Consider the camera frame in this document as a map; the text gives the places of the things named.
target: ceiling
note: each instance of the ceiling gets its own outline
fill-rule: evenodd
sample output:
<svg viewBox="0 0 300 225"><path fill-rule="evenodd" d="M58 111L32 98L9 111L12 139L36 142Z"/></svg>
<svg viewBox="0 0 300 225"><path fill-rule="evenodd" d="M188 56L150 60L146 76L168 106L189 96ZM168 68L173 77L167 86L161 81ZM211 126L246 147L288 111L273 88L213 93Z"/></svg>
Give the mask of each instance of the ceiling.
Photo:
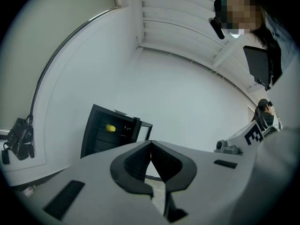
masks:
<svg viewBox="0 0 300 225"><path fill-rule="evenodd" d="M132 0L139 46L174 53L227 78L253 102L266 97L249 73L243 46L260 45L252 35L217 37L209 19L214 0Z"/></svg>

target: black cabinet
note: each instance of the black cabinet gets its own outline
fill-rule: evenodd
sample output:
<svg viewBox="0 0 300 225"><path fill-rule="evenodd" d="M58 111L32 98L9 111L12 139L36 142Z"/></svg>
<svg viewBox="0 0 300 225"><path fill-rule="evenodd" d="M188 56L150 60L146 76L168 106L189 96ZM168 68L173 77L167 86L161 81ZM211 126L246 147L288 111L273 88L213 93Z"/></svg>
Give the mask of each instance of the black cabinet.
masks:
<svg viewBox="0 0 300 225"><path fill-rule="evenodd" d="M125 144L148 140L152 124L93 105L82 141L81 158Z"/></svg>

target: yellow object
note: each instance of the yellow object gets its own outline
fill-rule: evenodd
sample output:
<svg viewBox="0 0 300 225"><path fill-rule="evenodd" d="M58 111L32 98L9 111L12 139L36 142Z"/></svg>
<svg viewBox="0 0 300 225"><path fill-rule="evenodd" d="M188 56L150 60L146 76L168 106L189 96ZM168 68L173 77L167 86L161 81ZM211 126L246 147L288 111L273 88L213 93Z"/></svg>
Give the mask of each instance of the yellow object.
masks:
<svg viewBox="0 0 300 225"><path fill-rule="evenodd" d="M110 125L110 124L107 124L107 125L106 125L106 129L107 129L107 131L109 131L109 132L115 132L115 131L116 131L116 127L113 126L113 125Z"/></svg>

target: person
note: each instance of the person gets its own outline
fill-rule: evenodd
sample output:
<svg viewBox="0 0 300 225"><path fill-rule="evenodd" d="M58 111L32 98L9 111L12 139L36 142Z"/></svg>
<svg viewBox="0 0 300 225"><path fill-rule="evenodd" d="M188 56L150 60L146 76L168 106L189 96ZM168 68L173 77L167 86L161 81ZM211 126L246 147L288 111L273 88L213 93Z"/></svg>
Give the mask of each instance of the person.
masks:
<svg viewBox="0 0 300 225"><path fill-rule="evenodd" d="M270 126L276 126L277 128L281 129L278 117L273 115L271 107L271 102L266 99L261 99L255 109L254 117L251 122L256 120L262 131L266 130Z"/></svg>
<svg viewBox="0 0 300 225"><path fill-rule="evenodd" d="M215 0L215 19L234 34L251 32L266 49L274 41L281 50L282 73L293 59L300 60L298 0Z"/></svg>

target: black printed logo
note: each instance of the black printed logo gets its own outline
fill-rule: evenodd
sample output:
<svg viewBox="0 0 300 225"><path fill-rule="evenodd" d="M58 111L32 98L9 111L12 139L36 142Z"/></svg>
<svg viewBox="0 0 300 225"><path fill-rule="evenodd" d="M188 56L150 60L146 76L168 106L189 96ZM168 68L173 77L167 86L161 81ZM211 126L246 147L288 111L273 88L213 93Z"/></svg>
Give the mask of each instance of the black printed logo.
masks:
<svg viewBox="0 0 300 225"><path fill-rule="evenodd" d="M245 135L245 139L246 139L248 145L251 145L250 137L252 137L253 140L255 139L257 142L258 141L260 141L260 142L262 141L263 135L262 135L261 131L259 130L257 124L255 124L251 128L251 130Z"/></svg>

